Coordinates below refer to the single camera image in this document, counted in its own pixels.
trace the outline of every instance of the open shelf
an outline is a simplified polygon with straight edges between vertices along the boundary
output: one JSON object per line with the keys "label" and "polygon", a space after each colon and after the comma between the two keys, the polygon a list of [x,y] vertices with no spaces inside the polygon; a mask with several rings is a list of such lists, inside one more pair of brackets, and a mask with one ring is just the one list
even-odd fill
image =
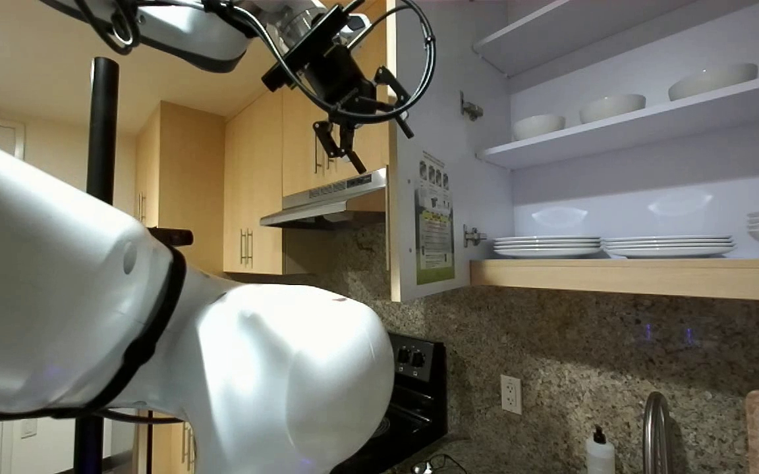
{"label": "open shelf", "polygon": [[636,145],[710,135],[757,120],[759,78],[674,103],[651,104],[607,120],[558,128],[547,136],[495,145],[483,149],[481,157],[510,168],[526,168]]}
{"label": "open shelf", "polygon": [[759,257],[475,260],[473,285],[759,299]]}
{"label": "open shelf", "polygon": [[692,29],[755,0],[553,0],[475,45],[506,76],[547,81],[645,41]]}

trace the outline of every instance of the black stove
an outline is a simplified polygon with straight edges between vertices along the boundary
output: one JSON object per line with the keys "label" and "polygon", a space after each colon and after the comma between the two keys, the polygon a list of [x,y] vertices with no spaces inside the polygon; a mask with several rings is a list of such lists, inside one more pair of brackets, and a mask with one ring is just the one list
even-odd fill
{"label": "black stove", "polygon": [[391,334],[395,386],[375,436],[332,474],[383,474],[448,432],[445,348]]}

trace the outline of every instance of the white bowl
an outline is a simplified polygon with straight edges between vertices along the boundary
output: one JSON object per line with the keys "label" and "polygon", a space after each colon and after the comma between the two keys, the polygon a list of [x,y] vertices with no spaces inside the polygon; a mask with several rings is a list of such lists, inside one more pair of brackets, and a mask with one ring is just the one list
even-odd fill
{"label": "white bowl", "polygon": [[556,112],[528,116],[523,120],[515,120],[515,136],[516,140],[552,135],[556,128],[565,128],[565,116],[556,116]]}
{"label": "white bowl", "polygon": [[711,89],[722,89],[730,85],[752,81],[757,78],[757,62],[730,62],[719,68],[701,68],[669,86],[669,101],[682,101],[692,94],[705,94]]}
{"label": "white bowl", "polygon": [[644,94],[607,94],[584,107],[584,123],[645,107]]}

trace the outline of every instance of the metal stand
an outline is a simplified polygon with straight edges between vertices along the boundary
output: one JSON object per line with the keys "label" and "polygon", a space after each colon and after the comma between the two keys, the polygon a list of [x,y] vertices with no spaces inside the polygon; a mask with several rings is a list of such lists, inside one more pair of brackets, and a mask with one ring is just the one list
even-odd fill
{"label": "metal stand", "polygon": [[[93,103],[89,103],[87,191],[103,203],[114,203],[116,103],[120,103],[120,62],[108,57],[95,57]],[[75,420],[75,472],[100,474],[103,468],[100,464],[103,464],[103,417],[83,417]]]}

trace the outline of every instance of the granite backsplash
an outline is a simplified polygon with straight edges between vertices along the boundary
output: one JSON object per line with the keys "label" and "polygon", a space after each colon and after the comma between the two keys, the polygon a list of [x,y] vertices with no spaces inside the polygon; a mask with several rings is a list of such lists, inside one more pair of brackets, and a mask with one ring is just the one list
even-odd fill
{"label": "granite backsplash", "polygon": [[[601,424],[616,444],[616,472],[640,472],[644,406],[648,392],[664,392],[674,472],[747,472],[744,399],[759,389],[759,303],[544,289],[391,303],[383,235],[332,235],[337,272],[302,281],[369,303],[394,332],[445,343],[450,434],[416,461],[475,474],[584,472],[585,436]],[[520,417],[500,410],[500,374],[523,380]]]}

